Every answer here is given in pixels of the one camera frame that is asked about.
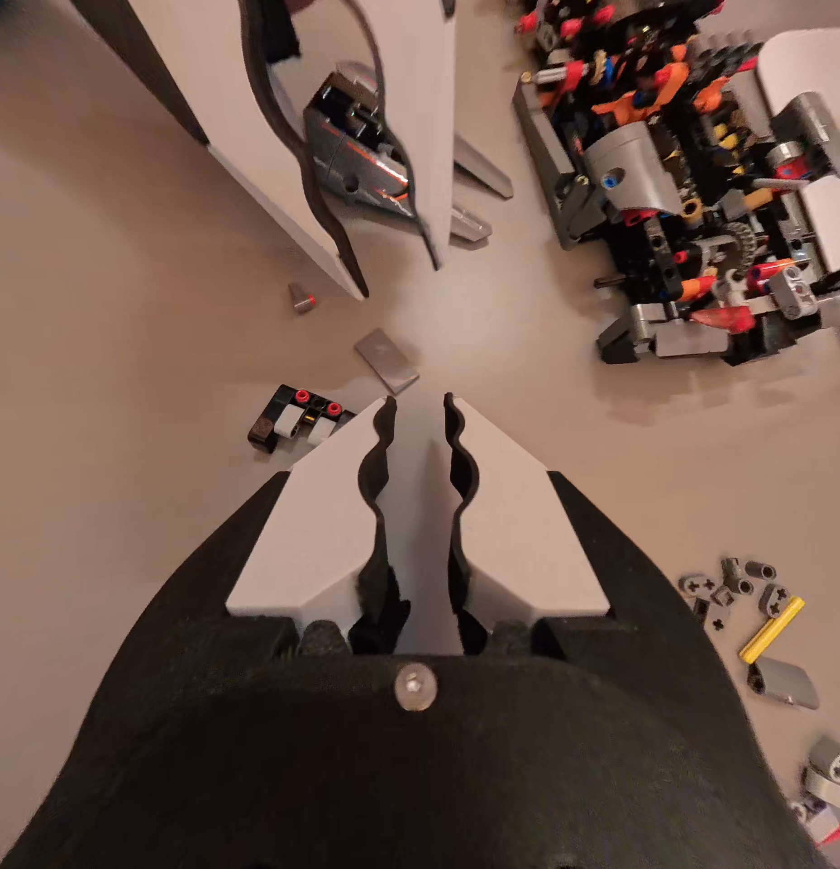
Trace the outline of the pile of lego pieces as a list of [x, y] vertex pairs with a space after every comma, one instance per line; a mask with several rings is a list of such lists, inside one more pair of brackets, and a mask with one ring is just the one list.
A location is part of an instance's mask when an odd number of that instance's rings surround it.
[[[767, 562], [735, 557], [721, 559], [720, 575], [686, 573], [676, 586], [693, 614], [712, 637], [722, 635], [735, 605], [752, 601], [762, 616], [757, 633], [740, 649], [748, 688], [765, 700], [795, 709], [817, 711], [817, 689], [807, 672], [768, 655], [769, 648], [804, 606], [779, 581]], [[790, 803], [795, 819], [810, 840], [826, 847], [840, 840], [840, 741], [820, 736], [810, 747], [800, 777], [799, 796]]]

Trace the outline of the partly built lego model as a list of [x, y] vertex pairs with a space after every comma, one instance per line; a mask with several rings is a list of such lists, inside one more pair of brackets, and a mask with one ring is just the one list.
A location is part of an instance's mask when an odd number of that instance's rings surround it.
[[558, 242], [602, 241], [627, 308], [597, 338], [609, 365], [756, 362], [840, 328], [840, 255], [820, 196], [840, 189], [827, 89], [772, 95], [770, 46], [719, 43], [723, 2], [524, 2], [542, 64], [512, 103]]

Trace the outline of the grey plate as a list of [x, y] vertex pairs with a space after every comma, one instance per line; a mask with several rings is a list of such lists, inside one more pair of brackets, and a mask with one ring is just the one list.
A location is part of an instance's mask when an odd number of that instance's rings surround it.
[[381, 328], [363, 336], [354, 350], [393, 396], [400, 395], [419, 379], [416, 367]]

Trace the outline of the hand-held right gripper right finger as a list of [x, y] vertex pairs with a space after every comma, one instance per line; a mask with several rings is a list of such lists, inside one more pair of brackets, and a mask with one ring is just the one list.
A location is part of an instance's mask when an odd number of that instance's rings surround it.
[[449, 598], [476, 624], [606, 616], [610, 601], [543, 462], [469, 403], [444, 397], [451, 526]]

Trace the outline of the grey pointed lego wing assembly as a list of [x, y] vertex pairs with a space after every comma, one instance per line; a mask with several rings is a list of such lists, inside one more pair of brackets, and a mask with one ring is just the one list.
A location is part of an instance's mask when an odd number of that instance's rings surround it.
[[[361, 204], [415, 220], [405, 158], [387, 132], [376, 106], [377, 79], [371, 66], [339, 62], [306, 107], [307, 141], [319, 183], [345, 203]], [[488, 190], [509, 200], [511, 179], [460, 135], [454, 165]], [[450, 233], [479, 244], [491, 224], [452, 203]]]

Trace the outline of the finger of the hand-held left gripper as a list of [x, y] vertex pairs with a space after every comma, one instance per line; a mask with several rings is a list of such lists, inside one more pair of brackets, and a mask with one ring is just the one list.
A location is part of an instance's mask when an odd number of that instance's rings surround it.
[[260, 2], [132, 1], [211, 155], [350, 296], [369, 289], [317, 183], [305, 122], [265, 57]]
[[349, 2], [371, 46], [385, 125], [406, 159], [409, 199], [433, 266], [449, 256], [454, 189], [456, 3]]

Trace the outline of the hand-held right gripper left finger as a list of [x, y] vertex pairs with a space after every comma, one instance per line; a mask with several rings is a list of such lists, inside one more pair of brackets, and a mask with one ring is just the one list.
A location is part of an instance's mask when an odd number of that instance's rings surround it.
[[381, 398], [299, 460], [226, 600], [232, 616], [332, 621], [349, 631], [384, 615], [390, 566], [377, 497], [396, 401]]

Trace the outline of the white booklet stand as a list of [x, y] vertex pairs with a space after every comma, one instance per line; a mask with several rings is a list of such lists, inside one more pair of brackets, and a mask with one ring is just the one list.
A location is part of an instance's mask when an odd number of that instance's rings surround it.
[[[774, 36], [759, 53], [757, 81], [769, 116], [796, 96], [816, 92], [840, 131], [840, 28], [800, 29]], [[840, 268], [840, 179], [810, 185], [796, 196], [799, 211], [814, 234], [815, 263]]]

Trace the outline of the small yellow-axle lego assembly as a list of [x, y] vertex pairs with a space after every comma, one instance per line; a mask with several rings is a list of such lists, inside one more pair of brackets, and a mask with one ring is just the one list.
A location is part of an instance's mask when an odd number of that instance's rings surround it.
[[355, 416], [326, 396], [282, 384], [250, 428], [247, 440], [267, 454], [272, 454], [281, 440], [298, 436], [316, 448]]

